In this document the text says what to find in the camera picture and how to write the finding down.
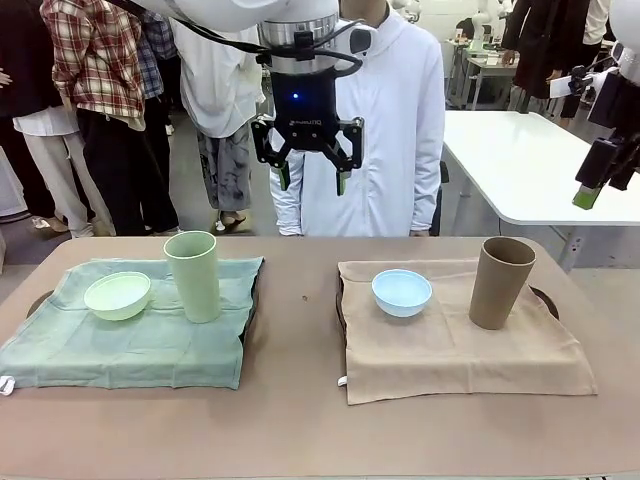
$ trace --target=green bowl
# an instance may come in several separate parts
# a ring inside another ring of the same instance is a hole
[[[139,314],[150,298],[149,277],[138,272],[123,272],[91,285],[84,294],[84,303],[96,316],[119,322]]]

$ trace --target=white shirt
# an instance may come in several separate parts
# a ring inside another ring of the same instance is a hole
[[[429,230],[440,188],[444,71],[438,41],[391,12],[364,66],[336,82],[342,120],[363,117],[364,163],[336,195],[336,170],[321,153],[289,155],[291,186],[271,174],[283,235],[407,237]],[[282,139],[274,136],[274,147]],[[342,148],[351,143],[341,134]]]
[[[13,127],[34,137],[71,135],[79,130],[75,112],[68,111],[62,105],[14,118]]]
[[[591,0],[587,13],[587,25],[582,43],[597,45],[607,34],[607,21],[611,11],[611,0]]]
[[[175,20],[171,26],[182,58],[182,100],[191,120],[208,137],[230,137],[264,101],[262,67],[255,55],[207,40]],[[257,27],[222,35],[259,43]]]

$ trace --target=white hoodie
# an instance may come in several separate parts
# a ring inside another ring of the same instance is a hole
[[[324,155],[292,153],[288,191],[271,173],[280,233],[406,237],[429,230],[441,183],[445,117],[438,41],[391,11],[364,66],[339,79],[336,88],[339,117],[365,120],[364,164],[338,197],[336,172]],[[351,143],[342,135],[339,140],[350,155]]]

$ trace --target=light blue bowl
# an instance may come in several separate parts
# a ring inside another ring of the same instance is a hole
[[[398,318],[422,312],[433,293],[426,278],[408,270],[382,272],[373,279],[372,287],[378,306]]]

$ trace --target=green cloth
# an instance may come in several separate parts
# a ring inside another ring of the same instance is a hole
[[[0,349],[0,375],[16,387],[228,387],[240,383],[243,333],[262,258],[221,260],[222,315],[187,320],[165,261],[96,260],[69,270],[55,292]],[[96,280],[141,272],[151,301],[134,318],[109,322],[84,304]]]

